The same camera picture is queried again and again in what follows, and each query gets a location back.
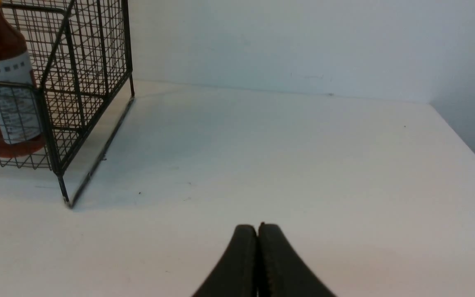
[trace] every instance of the sauce bottle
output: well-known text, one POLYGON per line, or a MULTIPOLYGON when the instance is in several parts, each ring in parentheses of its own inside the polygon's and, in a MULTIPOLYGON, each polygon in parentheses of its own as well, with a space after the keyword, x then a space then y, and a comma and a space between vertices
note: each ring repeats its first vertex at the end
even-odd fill
MULTIPOLYGON (((25 38, 6 21, 1 9, 0 81, 35 84, 25 38)), ((44 145, 32 92, 0 87, 0 158, 30 155, 44 145)))

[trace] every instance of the basket leg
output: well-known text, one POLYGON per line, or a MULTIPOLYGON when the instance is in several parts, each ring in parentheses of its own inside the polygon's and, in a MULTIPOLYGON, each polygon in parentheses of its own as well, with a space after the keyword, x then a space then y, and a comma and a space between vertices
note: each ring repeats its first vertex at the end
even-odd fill
POLYGON ((132 98, 135 97, 135 87, 133 85, 133 74, 130 74, 129 76, 129 87, 132 90, 132 98))
MULTIPOLYGON (((131 87, 132 87, 132 94, 134 94, 134 88, 133 88, 133 85, 132 85, 132 79, 131 78, 130 78, 130 84, 131 84, 131 87)), ((74 207, 74 205, 76 204, 78 199, 83 194, 87 184, 91 180, 91 177, 93 177, 94 173, 98 169, 98 165, 100 165, 100 162, 102 162, 104 156, 106 155, 107 150, 109 149, 109 146, 113 142, 113 139, 115 138, 115 135, 117 135, 117 132, 118 132, 120 126, 122 125, 122 123, 124 122, 124 119, 126 118, 130 108, 132 107, 132 105, 134 103, 134 100, 135 100, 134 96, 132 96, 129 99, 128 103, 126 104, 126 107, 124 108, 124 112, 120 116, 115 128, 113 129, 113 131, 109 135, 109 138, 107 139, 106 144, 102 147, 102 150, 100 150, 100 154, 98 154, 98 157, 96 158, 96 160, 94 160, 94 163, 93 163, 91 169, 85 174, 85 177, 83 178, 82 182, 79 184, 78 189, 74 193, 74 196, 72 197, 72 199, 67 194, 67 188, 66 188, 65 181, 63 179, 63 175, 58 176, 58 181, 60 183, 60 190, 62 191, 62 198, 63 198, 63 201, 64 201, 66 207, 68 207, 69 209, 72 209, 74 207)))

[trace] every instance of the black wire basket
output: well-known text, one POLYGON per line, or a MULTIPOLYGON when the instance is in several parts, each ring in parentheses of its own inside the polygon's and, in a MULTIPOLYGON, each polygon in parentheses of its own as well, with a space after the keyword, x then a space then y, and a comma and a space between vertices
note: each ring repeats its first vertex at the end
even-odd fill
MULTIPOLYGON (((34 98, 45 147, 28 156, 0 157, 0 166, 49 168, 73 207, 134 100, 128 0, 7 0, 2 11, 27 41, 36 85, 0 82, 5 99, 34 98), (74 197, 63 179, 78 150, 121 87, 131 99, 74 197)), ((5 124, 26 130, 27 124, 5 124)))

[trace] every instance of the metal wire mesh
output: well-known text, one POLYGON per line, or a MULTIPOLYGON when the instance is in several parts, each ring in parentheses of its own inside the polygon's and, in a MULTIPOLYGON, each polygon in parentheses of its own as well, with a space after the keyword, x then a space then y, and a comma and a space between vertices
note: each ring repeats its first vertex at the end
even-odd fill
POLYGON ((5 18, 27 41, 36 78, 36 99, 47 103, 45 117, 50 129, 43 133, 52 132, 46 135, 47 144, 52 142, 30 156, 0 158, 1 166, 52 169, 47 158, 50 153, 59 170, 66 169, 131 71, 127 64, 127 20, 122 2, 4 3, 5 18))

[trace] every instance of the bottle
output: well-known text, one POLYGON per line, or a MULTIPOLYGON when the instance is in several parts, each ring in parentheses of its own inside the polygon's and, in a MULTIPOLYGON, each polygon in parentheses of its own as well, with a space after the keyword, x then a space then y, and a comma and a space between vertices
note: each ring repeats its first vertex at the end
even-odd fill
MULTIPOLYGON (((1 0, 0 81, 35 85, 25 38, 6 21, 1 0)), ((27 156, 44 145, 32 92, 25 88, 0 87, 0 158, 27 156)))

